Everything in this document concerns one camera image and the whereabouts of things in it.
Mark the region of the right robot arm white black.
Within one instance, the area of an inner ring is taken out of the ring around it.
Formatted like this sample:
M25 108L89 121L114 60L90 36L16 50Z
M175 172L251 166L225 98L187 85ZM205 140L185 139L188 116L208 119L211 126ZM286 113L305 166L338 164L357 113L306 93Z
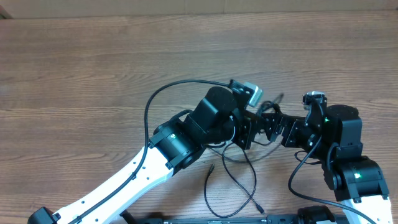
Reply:
M296 196L342 209L349 223L392 223L389 189L380 166L363 155L362 121L356 108L347 105L306 105L305 117L280 111L263 113L263 130L268 139L282 135L284 147L301 148L306 156L288 180ZM335 201L304 195L292 182L307 159L316 159L324 181L333 191Z

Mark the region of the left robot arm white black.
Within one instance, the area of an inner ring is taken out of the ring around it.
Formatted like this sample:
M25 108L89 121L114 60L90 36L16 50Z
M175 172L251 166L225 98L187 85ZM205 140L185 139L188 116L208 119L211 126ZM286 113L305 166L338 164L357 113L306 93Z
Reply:
M185 120L178 115L158 126L147 144L120 171L76 202L56 212L42 207L28 219L35 223L133 223L127 213L137 199L187 168L211 144L235 143L249 149L251 125L247 106L255 107L262 96L256 85L212 87Z

